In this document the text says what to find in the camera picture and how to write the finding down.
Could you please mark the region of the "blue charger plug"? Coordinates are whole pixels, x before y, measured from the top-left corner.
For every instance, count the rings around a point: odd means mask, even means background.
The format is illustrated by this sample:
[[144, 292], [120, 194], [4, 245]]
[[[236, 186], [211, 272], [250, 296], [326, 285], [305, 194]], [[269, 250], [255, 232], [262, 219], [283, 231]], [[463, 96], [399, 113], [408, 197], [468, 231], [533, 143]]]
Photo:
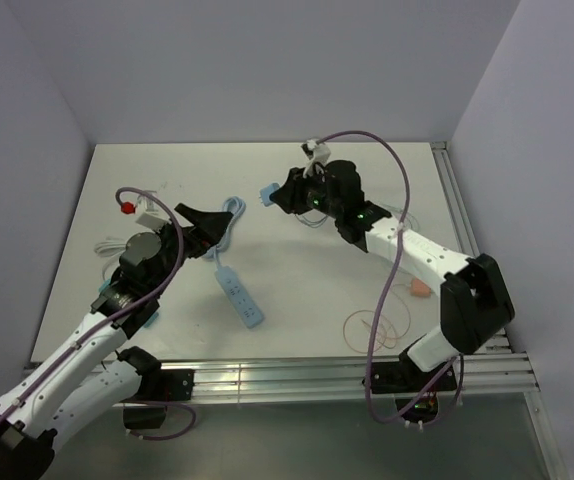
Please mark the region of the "blue charger plug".
[[259, 191], [259, 199], [264, 207], [269, 207], [274, 204], [271, 196], [280, 188], [278, 183], [271, 183], [263, 187]]

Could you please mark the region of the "pink charger plug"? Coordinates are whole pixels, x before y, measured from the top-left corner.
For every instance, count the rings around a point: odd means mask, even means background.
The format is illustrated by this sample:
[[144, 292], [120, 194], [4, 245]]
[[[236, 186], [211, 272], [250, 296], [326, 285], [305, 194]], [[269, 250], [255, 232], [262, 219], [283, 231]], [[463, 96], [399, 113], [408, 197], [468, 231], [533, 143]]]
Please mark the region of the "pink charger plug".
[[417, 278], [412, 279], [409, 286], [409, 293], [418, 298], [428, 298], [432, 295], [430, 287]]

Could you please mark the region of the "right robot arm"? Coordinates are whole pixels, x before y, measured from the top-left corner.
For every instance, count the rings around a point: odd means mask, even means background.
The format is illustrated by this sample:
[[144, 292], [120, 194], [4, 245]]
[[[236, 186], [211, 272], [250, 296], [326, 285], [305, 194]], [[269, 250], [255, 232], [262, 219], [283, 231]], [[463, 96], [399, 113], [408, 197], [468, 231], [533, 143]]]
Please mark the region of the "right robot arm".
[[417, 392], [458, 354], [476, 353], [515, 317], [498, 263], [469, 257], [405, 228], [388, 210], [366, 199], [353, 162], [336, 160], [289, 171], [284, 184], [261, 192], [264, 205], [303, 215], [312, 210], [333, 219], [340, 236], [360, 250], [399, 265], [439, 299], [439, 321], [395, 362], [370, 369], [374, 393]]

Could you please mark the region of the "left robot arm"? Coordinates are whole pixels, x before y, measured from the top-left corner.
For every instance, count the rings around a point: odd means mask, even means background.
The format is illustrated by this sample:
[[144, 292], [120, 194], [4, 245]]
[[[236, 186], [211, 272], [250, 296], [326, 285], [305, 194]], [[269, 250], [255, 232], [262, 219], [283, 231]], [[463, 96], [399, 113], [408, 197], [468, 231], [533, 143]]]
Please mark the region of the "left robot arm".
[[182, 264], [226, 235], [230, 212], [184, 204], [132, 236], [111, 278], [67, 340], [0, 397], [0, 479], [38, 479], [83, 426], [123, 400], [147, 400], [162, 386], [160, 361], [125, 348], [157, 312]]

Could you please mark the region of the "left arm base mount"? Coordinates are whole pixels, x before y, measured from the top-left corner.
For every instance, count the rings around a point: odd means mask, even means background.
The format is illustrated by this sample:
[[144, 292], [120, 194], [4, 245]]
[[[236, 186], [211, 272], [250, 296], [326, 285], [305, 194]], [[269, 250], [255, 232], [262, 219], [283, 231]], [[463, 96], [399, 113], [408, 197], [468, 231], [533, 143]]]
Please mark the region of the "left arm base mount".
[[126, 400], [122, 411], [125, 429], [131, 435], [158, 440], [146, 431], [160, 429], [176, 409], [189, 415], [189, 423], [180, 432], [163, 435], [162, 439], [176, 438], [191, 430], [196, 424], [197, 413], [186, 401], [192, 397], [194, 377], [193, 369], [163, 369], [146, 375], [136, 394]]

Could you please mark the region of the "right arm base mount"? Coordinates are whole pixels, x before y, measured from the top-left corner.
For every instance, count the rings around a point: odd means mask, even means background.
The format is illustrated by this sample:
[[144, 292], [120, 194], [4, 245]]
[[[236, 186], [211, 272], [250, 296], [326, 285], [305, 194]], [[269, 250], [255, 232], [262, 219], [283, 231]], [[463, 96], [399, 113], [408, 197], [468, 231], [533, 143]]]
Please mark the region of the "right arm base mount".
[[[419, 370], [411, 361], [376, 362], [370, 374], [362, 380], [367, 408], [371, 418], [379, 424], [400, 422], [418, 430], [433, 425], [448, 415], [458, 404], [464, 385], [464, 359], [460, 366], [454, 360], [440, 364], [429, 372]], [[376, 411], [372, 397], [384, 394], [414, 394], [410, 400], [396, 401], [392, 414]]]

